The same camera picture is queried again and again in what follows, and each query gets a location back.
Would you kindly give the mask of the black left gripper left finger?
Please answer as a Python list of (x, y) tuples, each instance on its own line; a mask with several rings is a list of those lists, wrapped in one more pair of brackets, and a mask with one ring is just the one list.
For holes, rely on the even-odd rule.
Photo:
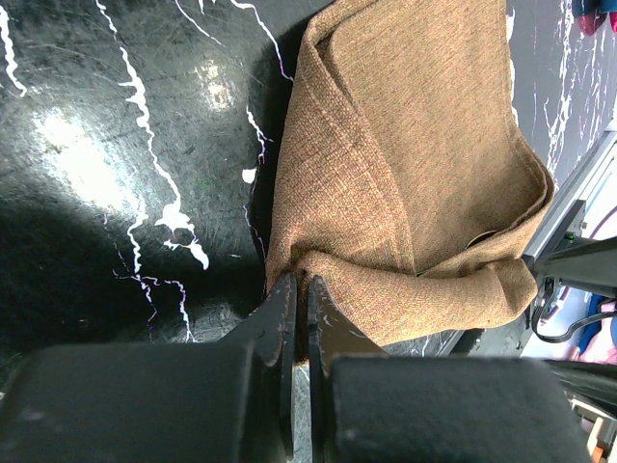
[(1, 402), (5, 462), (285, 462), (297, 283), (282, 275), (220, 340), (64, 345)]

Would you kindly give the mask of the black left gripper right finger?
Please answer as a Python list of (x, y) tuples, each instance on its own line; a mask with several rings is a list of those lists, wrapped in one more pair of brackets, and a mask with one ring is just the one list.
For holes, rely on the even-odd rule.
[(508, 358), (395, 357), (308, 287), (316, 462), (586, 462), (550, 367)]

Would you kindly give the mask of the brown fabric napkin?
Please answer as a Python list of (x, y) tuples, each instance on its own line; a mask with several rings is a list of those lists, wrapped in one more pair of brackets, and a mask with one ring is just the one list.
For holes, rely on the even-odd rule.
[(388, 345), (494, 328), (554, 195), (520, 132), (502, 1), (337, 1), (302, 37), (265, 263)]

